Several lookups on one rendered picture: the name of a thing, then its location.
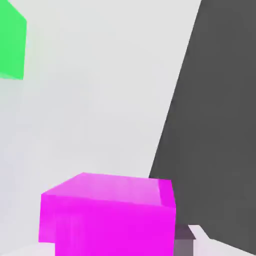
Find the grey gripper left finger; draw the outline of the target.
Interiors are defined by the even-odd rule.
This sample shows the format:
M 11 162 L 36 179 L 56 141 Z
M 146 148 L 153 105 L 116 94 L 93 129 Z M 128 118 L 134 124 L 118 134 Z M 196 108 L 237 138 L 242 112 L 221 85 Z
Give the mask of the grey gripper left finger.
M 5 253 L 3 256 L 55 256 L 54 243 L 37 243 Z

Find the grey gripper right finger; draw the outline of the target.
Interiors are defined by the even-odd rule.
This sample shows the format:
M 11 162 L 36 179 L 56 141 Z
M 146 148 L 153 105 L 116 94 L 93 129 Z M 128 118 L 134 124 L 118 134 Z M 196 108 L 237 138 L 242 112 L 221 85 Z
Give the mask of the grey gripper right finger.
M 175 225 L 173 256 L 256 256 L 211 239 L 200 225 Z

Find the small magenta cube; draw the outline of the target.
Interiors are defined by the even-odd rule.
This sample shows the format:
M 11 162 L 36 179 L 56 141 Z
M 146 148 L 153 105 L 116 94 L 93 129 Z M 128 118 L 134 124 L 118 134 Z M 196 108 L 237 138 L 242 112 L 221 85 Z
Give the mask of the small magenta cube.
M 169 179 L 83 172 L 42 193 L 38 240 L 55 256 L 173 256 L 175 223 Z

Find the large green box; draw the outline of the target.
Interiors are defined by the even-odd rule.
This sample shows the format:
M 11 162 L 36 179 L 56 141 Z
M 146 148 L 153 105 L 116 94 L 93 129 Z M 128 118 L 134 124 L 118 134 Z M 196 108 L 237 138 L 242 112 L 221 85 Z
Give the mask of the large green box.
M 27 20 L 9 2 L 0 0 L 0 78 L 24 78 Z

